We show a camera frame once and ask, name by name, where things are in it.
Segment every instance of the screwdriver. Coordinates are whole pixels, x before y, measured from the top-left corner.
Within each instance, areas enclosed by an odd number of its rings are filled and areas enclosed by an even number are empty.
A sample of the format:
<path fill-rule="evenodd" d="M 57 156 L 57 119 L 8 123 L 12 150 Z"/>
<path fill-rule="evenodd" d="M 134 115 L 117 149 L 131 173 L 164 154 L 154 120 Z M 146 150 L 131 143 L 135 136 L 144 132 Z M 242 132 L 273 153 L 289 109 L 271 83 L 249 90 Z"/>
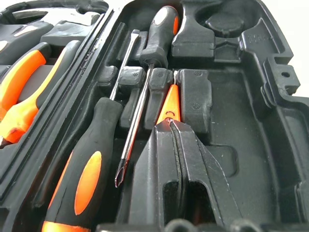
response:
<path fill-rule="evenodd" d="M 114 101 L 119 77 L 140 31 L 133 30 L 110 98 L 95 106 L 89 128 L 73 149 L 48 206 L 42 232 L 90 232 L 106 188 L 114 133 L 122 105 Z"/>
<path fill-rule="evenodd" d="M 51 54 L 48 43 L 40 43 L 23 55 L 7 72 L 0 85 L 0 121 L 17 103 L 25 84 Z"/>
<path fill-rule="evenodd" d="M 28 131 L 49 93 L 71 65 L 80 44 L 77 40 L 69 42 L 41 86 L 26 100 L 7 111 L 0 123 L 0 148 L 17 143 Z"/>
<path fill-rule="evenodd" d="M 176 85 L 176 78 L 178 71 L 174 72 L 174 84 L 170 86 L 169 92 L 164 101 L 161 113 L 157 120 L 157 124 L 165 119 L 170 123 L 171 120 L 181 121 L 180 118 L 180 105 L 179 105 L 179 90 Z"/>
<path fill-rule="evenodd" d="M 132 123 L 126 139 L 125 147 L 115 176 L 115 186 L 118 187 L 124 180 L 126 169 L 130 161 L 135 137 L 139 127 L 141 115 L 148 95 L 150 76 L 155 67 L 168 67 L 167 54 L 174 36 L 178 32 L 178 13 L 171 6 L 162 7 L 155 15 L 149 28 L 149 38 L 146 48 L 140 55 L 142 66 L 148 66 L 146 79 L 141 91 L 138 104 L 134 111 Z"/>

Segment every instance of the tool case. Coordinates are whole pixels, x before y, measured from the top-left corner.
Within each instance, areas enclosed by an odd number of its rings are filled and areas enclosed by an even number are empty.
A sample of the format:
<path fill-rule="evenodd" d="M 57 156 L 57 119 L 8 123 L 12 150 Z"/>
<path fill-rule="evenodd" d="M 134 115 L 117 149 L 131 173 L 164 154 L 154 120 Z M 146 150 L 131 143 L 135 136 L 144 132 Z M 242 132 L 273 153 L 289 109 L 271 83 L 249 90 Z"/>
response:
<path fill-rule="evenodd" d="M 166 5 L 177 10 L 179 30 L 168 68 L 151 74 L 126 177 L 115 188 L 147 70 L 139 58 L 152 19 Z M 90 26 L 55 26 L 40 22 L 45 13 L 25 11 L 51 7 L 99 16 Z M 261 0 L 23 2 L 0 12 L 0 40 L 7 35 L 14 43 L 14 35 L 31 23 L 40 30 L 22 40 L 27 48 L 21 46 L 18 54 L 0 51 L 2 78 L 39 43 L 51 46 L 46 64 L 51 67 L 42 68 L 50 71 L 70 41 L 80 42 L 28 131 L 0 149 L 1 231 L 42 230 L 70 154 L 96 103 L 109 97 L 134 29 L 140 35 L 119 82 L 116 100 L 124 109 L 107 186 L 84 231 L 309 231 L 309 99 L 292 96 L 300 86 L 288 65 L 293 53 Z M 36 75 L 36 80 L 44 76 Z M 173 78 L 180 89 L 181 122 L 156 125 Z M 28 91 L 36 82 L 27 84 Z"/>

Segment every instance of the black and orange handle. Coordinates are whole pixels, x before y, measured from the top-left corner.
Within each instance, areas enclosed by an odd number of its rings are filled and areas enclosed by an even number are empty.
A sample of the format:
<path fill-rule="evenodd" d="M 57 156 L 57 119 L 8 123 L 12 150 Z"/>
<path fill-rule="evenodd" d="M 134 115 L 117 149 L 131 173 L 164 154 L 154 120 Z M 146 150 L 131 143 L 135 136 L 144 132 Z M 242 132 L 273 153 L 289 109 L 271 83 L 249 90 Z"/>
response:
<path fill-rule="evenodd" d="M 106 187 L 122 109 L 108 98 L 96 104 L 92 122 L 73 149 L 56 187 L 42 232 L 90 232 Z"/>
<path fill-rule="evenodd" d="M 71 65 L 80 43 L 80 41 L 68 43 L 40 87 L 26 100 L 13 105 L 7 111 L 0 124 L 0 136 L 5 141 L 17 143 L 27 132 L 47 96 Z"/>
<path fill-rule="evenodd" d="M 8 71 L 0 86 L 0 121 L 17 103 L 25 84 L 51 54 L 50 45 L 40 43 L 29 50 Z"/>
<path fill-rule="evenodd" d="M 164 6 L 156 13 L 150 25 L 147 46 L 140 55 L 142 66 L 168 67 L 170 43 L 178 32 L 178 23 L 178 13 L 172 6 Z"/>
<path fill-rule="evenodd" d="M 177 120 L 181 121 L 180 118 L 180 104 L 179 104 L 179 90 L 176 84 L 173 84 L 169 88 L 169 92 L 164 101 L 161 113 L 159 115 L 157 124 L 167 120 Z"/>

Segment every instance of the white background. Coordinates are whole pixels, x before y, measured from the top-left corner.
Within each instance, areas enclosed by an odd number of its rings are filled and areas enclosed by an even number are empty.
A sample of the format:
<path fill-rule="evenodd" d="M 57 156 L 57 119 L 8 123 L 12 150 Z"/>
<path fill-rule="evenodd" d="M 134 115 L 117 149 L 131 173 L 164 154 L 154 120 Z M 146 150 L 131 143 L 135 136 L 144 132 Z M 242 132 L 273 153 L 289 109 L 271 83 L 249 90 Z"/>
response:
<path fill-rule="evenodd" d="M 21 0 L 0 0 L 0 9 Z M 301 87 L 296 96 L 309 97 L 309 0 L 263 0 L 285 35 L 294 58 L 290 65 L 295 69 Z"/>

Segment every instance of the metal shaft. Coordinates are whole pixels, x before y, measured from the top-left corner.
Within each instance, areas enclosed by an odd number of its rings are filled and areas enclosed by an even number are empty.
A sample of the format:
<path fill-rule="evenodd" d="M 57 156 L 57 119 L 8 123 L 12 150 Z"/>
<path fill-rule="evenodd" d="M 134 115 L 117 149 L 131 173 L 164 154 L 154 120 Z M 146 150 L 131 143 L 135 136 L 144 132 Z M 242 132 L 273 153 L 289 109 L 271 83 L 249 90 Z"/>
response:
<path fill-rule="evenodd" d="M 118 86 L 119 86 L 119 77 L 121 75 L 121 72 L 122 70 L 124 69 L 124 67 L 126 66 L 126 64 L 128 63 L 129 59 L 130 59 L 130 55 L 132 53 L 132 50 L 134 48 L 134 45 L 137 41 L 137 38 L 139 37 L 140 35 L 140 31 L 139 30 L 133 30 L 132 33 L 131 33 L 131 39 L 130 39 L 130 43 L 129 43 L 129 47 L 127 48 L 126 50 L 126 54 L 125 54 L 125 57 L 124 57 L 124 60 L 121 64 L 121 67 L 119 69 L 119 72 L 118 72 L 118 76 L 117 76 L 117 79 L 116 79 L 116 82 L 115 82 L 115 85 L 114 87 L 112 88 L 112 92 L 111 92 L 111 96 L 110 96 L 110 99 L 111 100 L 115 100 L 115 97 L 116 97 L 116 93 L 118 91 Z"/>
<path fill-rule="evenodd" d="M 137 131 L 138 131 L 138 128 L 139 128 L 141 115 L 142 115 L 142 112 L 143 112 L 143 109 L 144 109 L 144 106 L 145 106 L 145 102 L 146 102 L 146 99 L 147 99 L 150 76 L 151 76 L 154 68 L 155 68 L 155 66 L 153 64 L 149 65 L 147 75 L 146 75 L 146 80 L 144 82 L 143 89 L 140 93 L 139 101 L 138 101 L 137 106 L 136 106 L 135 111 L 134 111 L 131 127 L 130 127 L 129 133 L 127 135 L 127 138 L 126 138 L 124 150 L 123 150 L 122 155 L 121 155 L 121 162 L 119 164 L 120 169 L 118 169 L 117 174 L 116 174 L 116 178 L 115 178 L 116 187 L 118 187 L 124 180 L 124 175 L 126 173 L 128 161 L 130 160 L 131 152 L 132 152 L 134 141 L 135 141 L 135 137 L 136 137 L 136 134 L 137 134 Z"/>

